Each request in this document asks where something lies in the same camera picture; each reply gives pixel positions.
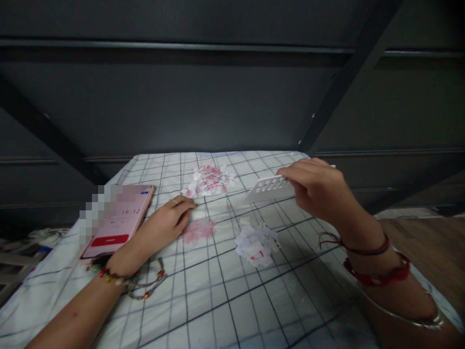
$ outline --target white paper piece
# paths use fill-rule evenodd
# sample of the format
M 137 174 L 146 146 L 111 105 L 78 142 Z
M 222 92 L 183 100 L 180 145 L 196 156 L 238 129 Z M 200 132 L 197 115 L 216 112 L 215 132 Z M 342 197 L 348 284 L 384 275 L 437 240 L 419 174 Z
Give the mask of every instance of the white paper piece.
M 236 245 L 239 246 L 243 240 L 244 240 L 244 238 L 242 236 L 238 236 L 238 237 L 236 237 L 234 239 L 234 242 L 235 242 Z
M 239 226 L 250 225 L 250 217 L 239 218 Z
M 259 265 L 267 267 L 273 263 L 271 253 L 279 251 L 278 234 L 264 223 L 254 228 L 249 222 L 250 217 L 244 217 L 239 223 L 241 233 L 234 239 L 237 245 L 235 251 L 253 267 L 257 268 Z
M 226 186 L 234 184 L 234 174 L 226 170 L 226 165 L 220 168 L 206 165 L 194 172 L 194 180 L 181 194 L 188 198 L 226 194 Z
M 257 259 L 257 262 L 259 264 L 263 265 L 264 267 L 268 267 L 270 264 L 273 263 L 273 260 L 271 259 L 270 256 L 266 256 L 266 257 Z

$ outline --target bracelet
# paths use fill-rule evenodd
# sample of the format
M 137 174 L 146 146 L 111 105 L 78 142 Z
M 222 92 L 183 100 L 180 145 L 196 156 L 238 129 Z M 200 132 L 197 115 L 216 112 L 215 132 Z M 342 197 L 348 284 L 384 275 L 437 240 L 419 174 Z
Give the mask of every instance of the bracelet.
M 362 293 L 365 295 L 365 297 L 368 298 L 368 300 L 371 303 L 373 303 L 378 309 L 380 309 L 381 311 L 383 311 L 384 313 L 386 313 L 386 314 L 388 314 L 388 315 L 390 315 L 392 317 L 395 317 L 395 318 L 397 318 L 399 320 L 402 320 L 403 322 L 407 322 L 407 323 L 412 324 L 414 326 L 421 327 L 421 328 L 424 328 L 424 329 L 430 330 L 430 331 L 439 331 L 441 329 L 441 326 L 444 324 L 444 320 L 441 317 L 441 313 L 439 312 L 439 308 L 437 306 L 437 303 L 434 300 L 434 297 L 431 294 L 431 292 L 429 292 L 427 290 L 425 290 L 425 292 L 430 295 L 431 299 L 433 300 L 434 307 L 436 309 L 436 316 L 432 320 L 413 320 L 413 319 L 410 319 L 410 318 L 407 318 L 407 317 L 402 317 L 400 315 L 397 315 L 397 314 L 389 311 L 388 309 L 380 306 L 378 303 L 376 303 L 369 295 L 367 295 L 367 293 L 365 292 L 365 290 L 362 287 L 361 287 L 361 290 L 362 290 Z
M 91 261 L 90 265 L 87 266 L 87 271 L 91 270 L 94 274 L 97 274 L 99 278 L 105 278 L 106 282 L 110 283 L 112 280 L 115 280 L 116 286 L 124 285 L 128 289 L 128 296 L 135 300 L 142 300 L 149 298 L 155 289 L 167 278 L 165 269 L 163 267 L 163 259 L 159 257 L 157 262 L 160 266 L 160 271 L 157 273 L 157 278 L 147 284 L 139 284 L 140 270 L 136 271 L 134 275 L 130 277 L 123 277 L 116 273 L 111 273 L 110 268 L 107 268 L 107 262 L 110 259 L 111 255 L 105 255 L 98 258 L 95 258 Z M 134 295 L 134 291 L 142 287 L 152 286 L 150 290 L 144 293 L 143 296 Z
M 349 258 L 344 261 L 344 268 L 354 276 L 364 286 L 382 287 L 390 284 L 393 281 L 405 280 L 410 274 L 410 259 L 400 252 L 396 252 L 402 259 L 402 266 L 394 268 L 388 275 L 362 275 L 356 273 L 352 269 L 352 264 Z
M 354 254 L 360 254 L 360 255 L 378 255 L 378 254 L 384 253 L 391 245 L 391 241 L 389 240 L 389 237 L 386 235 L 386 233 L 384 233 L 384 243 L 383 243 L 383 245 L 380 248 L 376 249 L 376 250 L 368 250 L 368 251 L 353 250 L 353 249 L 348 248 L 346 245 L 344 245 L 343 241 L 336 234 L 333 234 L 333 233 L 322 232 L 322 233 L 319 233 L 318 235 L 320 236 L 319 237 L 320 249 L 321 249 L 321 244 L 322 243 L 325 243 L 325 242 L 335 243 L 335 244 L 338 244 L 339 246 L 344 247 L 346 250 L 348 250 L 348 251 L 350 251 L 350 252 L 352 252 Z M 332 238 L 332 240 L 321 241 L 321 237 L 324 236 L 324 235 L 330 236 Z

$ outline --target gray wall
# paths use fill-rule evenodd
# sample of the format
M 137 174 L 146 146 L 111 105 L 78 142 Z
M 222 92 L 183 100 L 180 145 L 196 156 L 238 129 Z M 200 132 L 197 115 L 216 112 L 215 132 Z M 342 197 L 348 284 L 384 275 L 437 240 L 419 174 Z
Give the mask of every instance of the gray wall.
M 140 153 L 297 149 L 334 76 L 357 47 L 373 0 L 3 1 L 0 42 L 21 39 L 238 44 L 239 50 L 0 45 L 0 74 L 111 177 Z M 465 49 L 442 1 L 406 1 L 388 52 L 313 150 L 340 168 L 362 204 L 404 190 L 465 149 L 464 60 L 392 57 Z M 256 44 L 274 45 L 264 52 Z M 315 53 L 308 47 L 342 48 Z M 0 210 L 15 222 L 70 225 L 96 189 L 51 159 L 0 109 Z M 377 155 L 367 153 L 379 151 Z M 397 206 L 465 201 L 456 176 Z

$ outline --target pink smartphone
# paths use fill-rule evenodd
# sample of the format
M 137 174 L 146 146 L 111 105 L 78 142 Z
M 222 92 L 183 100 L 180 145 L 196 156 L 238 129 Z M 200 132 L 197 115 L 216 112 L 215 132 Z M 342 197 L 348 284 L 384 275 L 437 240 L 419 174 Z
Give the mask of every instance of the pink smartphone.
M 111 212 L 106 212 L 103 224 L 86 246 L 80 259 L 93 259 L 115 253 L 137 232 L 154 195 L 152 185 L 121 186 Z

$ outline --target hand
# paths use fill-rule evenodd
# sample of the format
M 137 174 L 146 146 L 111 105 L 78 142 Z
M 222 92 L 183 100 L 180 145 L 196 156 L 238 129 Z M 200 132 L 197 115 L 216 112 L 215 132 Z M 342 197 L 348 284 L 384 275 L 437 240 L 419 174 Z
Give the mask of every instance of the hand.
M 277 172 L 290 179 L 297 205 L 335 226 L 346 226 L 365 210 L 360 206 L 342 172 L 319 158 L 301 159 Z
M 155 211 L 134 237 L 108 261 L 110 269 L 123 276 L 134 274 L 153 254 L 168 246 L 183 232 L 195 203 L 184 196 L 169 200 Z

